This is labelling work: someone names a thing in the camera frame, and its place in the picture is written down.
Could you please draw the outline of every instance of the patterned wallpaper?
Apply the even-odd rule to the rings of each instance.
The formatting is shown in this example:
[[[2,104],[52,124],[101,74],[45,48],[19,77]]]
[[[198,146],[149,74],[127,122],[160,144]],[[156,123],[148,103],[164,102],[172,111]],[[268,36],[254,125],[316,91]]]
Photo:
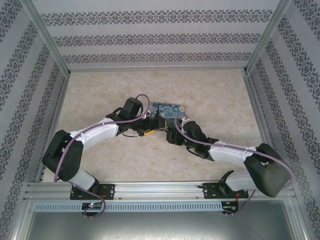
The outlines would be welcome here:
[[[71,70],[245,67],[279,0],[35,0]]]
[[[0,239],[33,182],[65,77],[18,0],[0,3]]]
[[[276,150],[288,159],[311,239],[320,239],[320,7],[290,3],[251,73]]]

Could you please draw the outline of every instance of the damask border pattern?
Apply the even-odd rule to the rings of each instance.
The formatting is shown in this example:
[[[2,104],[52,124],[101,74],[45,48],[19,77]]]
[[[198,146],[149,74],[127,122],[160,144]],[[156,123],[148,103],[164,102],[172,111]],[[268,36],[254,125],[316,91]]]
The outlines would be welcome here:
[[[164,24],[164,23],[266,23],[271,9],[244,10],[160,10],[160,11],[101,11],[43,13],[48,27],[107,24]]]
[[[16,144],[16,139],[20,133],[49,55],[49,49],[46,45],[44,45],[40,51],[38,59],[34,64],[34,68],[31,72],[25,89],[23,90],[21,99],[16,107],[17,110],[14,112],[12,122],[9,124],[9,129],[6,131],[7,135],[4,136],[0,150],[0,180],[2,180],[2,175],[6,171],[6,165],[11,157],[13,147]]]
[[[38,107],[37,114],[34,118],[33,125],[31,127],[31,131],[27,139],[27,143],[25,144],[25,148],[21,156],[21,160],[19,162],[18,168],[14,175],[14,181],[12,182],[12,187],[10,188],[9,195],[7,196],[8,200],[4,204],[4,211],[1,213],[0,239],[6,239],[6,234],[9,232],[9,227],[12,221],[12,217],[15,213],[17,202],[19,200],[19,195],[21,193],[21,187],[23,185],[23,181],[25,180],[26,174],[28,172],[29,162],[32,159],[33,150],[37,143],[38,135],[40,133],[40,129],[42,127],[45,114],[46,114],[59,72],[60,72],[60,69],[57,63],[55,63],[50,73],[50,77],[48,79],[48,83],[46,85],[43,96],[41,98],[41,103]],[[52,120],[55,115],[55,111],[58,105],[58,100],[59,100],[63,85],[64,83],[62,82],[59,90],[59,94],[57,97],[57,101],[55,103],[54,111],[49,123],[46,139],[48,138],[48,135],[49,135]]]
[[[19,0],[7,0],[1,7],[0,11],[0,43],[2,43],[7,32],[11,28],[11,24],[16,20],[18,13],[22,9]]]
[[[257,61],[255,67],[259,74],[270,108],[273,113],[273,117],[277,124],[277,128],[279,130],[284,149],[289,158],[290,167],[297,178],[298,187],[302,192],[301,196],[303,197],[303,202],[306,206],[306,211],[308,212],[309,219],[312,222],[312,227],[315,229],[316,236],[320,238],[319,208],[316,206],[316,199],[312,196],[313,192],[310,190],[310,184],[307,181],[305,170],[301,167],[300,158],[295,149],[295,144],[290,136],[287,123],[284,119],[283,113],[280,109],[279,102],[276,98],[276,94],[273,90],[273,87],[269,80],[269,76],[266,72],[266,69],[261,59]]]
[[[62,84],[61,84],[61,87],[60,87],[60,90],[59,90],[59,94],[58,94],[58,97],[57,97],[57,100],[56,100],[56,103],[55,103],[55,107],[54,107],[54,110],[53,110],[53,114],[52,114],[52,117],[51,117],[51,120],[50,120],[48,132],[46,133],[44,145],[43,145],[42,150],[41,150],[40,158],[39,158],[39,160],[38,160],[38,164],[37,164],[36,169],[35,169],[35,171],[34,171],[33,182],[36,181],[36,177],[37,177],[37,173],[38,173],[38,171],[39,171],[39,167],[40,167],[40,164],[41,164],[41,160],[42,160],[42,157],[43,157],[44,152],[45,152],[46,143],[47,143],[48,136],[49,136],[50,129],[51,129],[51,124],[52,124],[53,121],[54,121],[54,117],[55,117],[55,114],[56,114],[56,108],[57,108],[57,106],[58,106],[58,102],[59,102],[59,99],[60,99],[60,95],[61,95],[61,92],[62,92],[62,90],[63,90],[65,81],[67,81],[67,79],[68,79],[68,76],[65,76],[65,77],[63,78],[63,81],[62,81]],[[45,174],[45,170],[46,170],[46,167],[43,166],[42,174],[41,174],[41,178],[40,178],[40,182],[42,182],[42,180],[43,180],[43,177],[44,177],[44,174]]]
[[[248,61],[251,52],[161,52],[64,55],[67,64]]]
[[[273,144],[273,149],[274,149],[275,151],[277,151],[277,148],[276,148],[276,145],[275,145],[275,141],[274,141],[274,138],[273,138],[273,136],[272,136],[269,123],[268,123],[268,121],[267,121],[267,116],[266,116],[265,110],[264,110],[264,108],[263,108],[261,99],[260,99],[260,97],[259,97],[259,93],[258,93],[258,90],[257,90],[256,83],[255,83],[255,81],[254,81],[254,77],[253,77],[253,75],[252,75],[251,73],[250,73],[250,77],[251,77],[251,80],[252,80],[252,83],[253,83],[254,90],[255,90],[255,92],[256,92],[257,98],[258,98],[258,100],[259,100],[259,104],[260,104],[260,106],[261,106],[261,111],[262,111],[262,114],[263,114],[263,117],[264,117],[264,120],[265,120],[266,127],[268,128],[268,132],[269,132],[269,134],[270,134],[270,138],[271,138],[271,141],[272,141],[272,144]]]
[[[303,80],[306,82],[306,86],[309,88],[309,92],[312,94],[315,104],[317,104],[320,111],[319,73],[316,72],[313,63],[309,59],[307,52],[303,48],[297,34],[294,32],[286,17],[281,19],[277,28],[283,40],[285,41],[286,46],[295,61],[295,65],[298,67],[298,70],[303,77]]]
[[[291,83],[289,75],[285,69],[283,62],[277,52],[276,47],[272,41],[269,41],[265,46],[266,53],[268,54],[270,61],[272,63],[273,69],[279,78],[279,82],[282,86],[283,93],[288,100],[292,114],[297,123],[300,133],[302,134],[302,139],[305,142],[305,146],[309,154],[311,155],[311,160],[313,161],[314,167],[317,169],[317,174],[320,174],[320,144],[317,142],[315,137],[315,132],[311,129],[309,124],[309,119],[304,112],[303,106],[300,104],[294,85]]]
[[[320,41],[320,7],[315,0],[294,0],[299,12],[304,16],[304,20],[310,26],[316,39]]]
[[[6,103],[8,94],[11,92],[13,83],[16,81],[18,73],[21,70],[23,63],[27,58],[27,54],[30,51],[31,46],[33,45],[38,31],[32,21],[28,24],[26,30],[23,33],[19,44],[12,54],[9,63],[6,65],[6,69],[3,71],[0,80],[0,111]]]
[[[162,45],[162,44],[256,44],[260,33],[177,33],[58,36],[58,47]]]

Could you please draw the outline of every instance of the robotic arm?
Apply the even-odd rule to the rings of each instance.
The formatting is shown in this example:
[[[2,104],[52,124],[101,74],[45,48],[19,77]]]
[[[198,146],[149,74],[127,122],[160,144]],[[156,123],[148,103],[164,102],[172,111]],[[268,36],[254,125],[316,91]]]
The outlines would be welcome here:
[[[143,104],[137,98],[130,97],[123,107],[117,108],[97,124],[74,132],[60,130],[54,135],[42,163],[55,173],[55,182],[59,178],[96,194],[99,181],[80,168],[83,152],[129,129],[136,131],[139,136],[144,136],[167,128],[167,122],[159,115],[159,111],[154,118],[147,116],[149,98],[147,97],[148,106],[144,113]],[[202,159],[229,162],[243,167],[243,171],[228,171],[220,179],[218,189],[215,190],[219,191],[219,194],[227,197],[239,190],[258,189],[274,198],[290,180],[291,176],[283,159],[269,145],[262,143],[258,147],[247,147],[243,151],[244,147],[206,137],[195,121],[183,118],[181,123],[182,129],[176,125],[176,130],[166,131],[166,140],[170,144],[186,146],[188,152]],[[269,156],[281,162],[281,165],[270,160]]]
[[[206,137],[195,121],[185,117],[182,118],[182,130],[177,128],[175,131],[167,132],[166,140],[170,144],[186,146],[190,153],[202,159],[228,162],[243,167],[242,171],[228,171],[220,179],[219,191],[225,196],[232,191],[250,189],[259,190],[275,198],[291,179],[289,167],[268,144],[261,143],[257,147],[226,144],[218,139]]]
[[[142,102],[130,97],[123,107],[117,108],[92,126],[73,132],[58,131],[42,158],[43,165],[55,173],[54,181],[59,178],[89,192],[97,193],[99,181],[80,168],[82,154],[95,144],[118,136],[128,129],[144,136],[151,131],[166,128],[167,122],[159,116],[159,112],[154,118],[146,116],[150,106],[149,98],[147,99],[148,107],[144,113],[142,113]]]

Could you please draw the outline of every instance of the black mounting bracket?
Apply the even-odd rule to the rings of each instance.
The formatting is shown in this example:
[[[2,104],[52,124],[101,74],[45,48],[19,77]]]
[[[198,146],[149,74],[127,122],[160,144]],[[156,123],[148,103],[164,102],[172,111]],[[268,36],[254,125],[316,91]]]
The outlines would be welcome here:
[[[199,188],[203,189],[204,199],[236,199],[239,194],[239,199],[247,199],[249,197],[248,191],[239,190],[229,191],[227,195],[220,191],[220,184],[218,182],[205,182]]]
[[[104,200],[113,200],[115,196],[115,186],[114,184],[99,184],[95,194],[103,197]],[[99,198],[92,196],[80,189],[72,186],[70,193],[71,200],[99,200]]]

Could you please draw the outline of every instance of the perforated metal strip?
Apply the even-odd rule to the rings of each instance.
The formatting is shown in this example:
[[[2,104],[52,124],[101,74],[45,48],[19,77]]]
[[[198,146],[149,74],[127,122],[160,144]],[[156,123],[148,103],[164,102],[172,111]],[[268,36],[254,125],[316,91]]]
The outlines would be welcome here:
[[[81,212],[82,203],[37,203],[35,212]],[[105,212],[211,212],[222,211],[220,201],[202,202],[107,202]]]

